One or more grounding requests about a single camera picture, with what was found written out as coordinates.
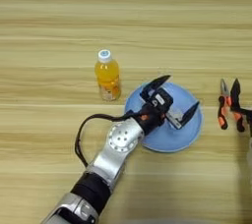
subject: wooden table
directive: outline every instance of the wooden table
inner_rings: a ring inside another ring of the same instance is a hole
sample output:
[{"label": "wooden table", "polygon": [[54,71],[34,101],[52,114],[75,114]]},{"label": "wooden table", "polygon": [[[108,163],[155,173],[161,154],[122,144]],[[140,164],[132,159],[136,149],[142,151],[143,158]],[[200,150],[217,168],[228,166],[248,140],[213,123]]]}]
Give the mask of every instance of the wooden table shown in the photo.
[{"label": "wooden table", "polygon": [[[201,101],[201,136],[175,154],[139,146],[100,223],[252,223],[248,133],[217,122],[221,78],[252,104],[251,16],[252,0],[0,0],[0,222],[39,223],[84,171],[82,120],[120,115],[138,85],[172,74]],[[102,48],[121,67],[116,102],[98,95]],[[109,126],[89,123],[89,160]]]}]

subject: plastic bottle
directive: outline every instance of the plastic bottle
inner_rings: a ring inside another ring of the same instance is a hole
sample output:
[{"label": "plastic bottle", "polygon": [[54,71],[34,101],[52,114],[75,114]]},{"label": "plastic bottle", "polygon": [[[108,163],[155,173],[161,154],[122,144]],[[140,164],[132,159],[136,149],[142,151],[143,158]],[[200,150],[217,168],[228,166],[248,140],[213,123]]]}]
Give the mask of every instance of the plastic bottle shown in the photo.
[{"label": "plastic bottle", "polygon": [[98,52],[94,70],[102,99],[106,101],[118,99],[121,94],[119,66],[112,59],[109,50],[103,49]]}]

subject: round plate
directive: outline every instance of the round plate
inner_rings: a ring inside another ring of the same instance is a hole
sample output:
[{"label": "round plate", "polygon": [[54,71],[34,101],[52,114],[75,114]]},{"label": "round plate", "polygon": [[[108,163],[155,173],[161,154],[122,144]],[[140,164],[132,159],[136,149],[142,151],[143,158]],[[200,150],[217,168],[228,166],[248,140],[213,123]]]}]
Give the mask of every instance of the round plate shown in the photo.
[{"label": "round plate", "polygon": [[[133,110],[139,111],[144,101],[140,93],[144,85],[137,88],[127,99],[125,112]],[[173,113],[185,113],[198,100],[183,87],[165,83],[162,87],[173,97],[173,104],[170,109]],[[142,142],[143,146],[151,150],[160,152],[174,152],[188,147],[200,134],[203,123],[203,114],[200,106],[193,118],[181,129],[176,130],[165,120],[164,124],[153,130]]]}]

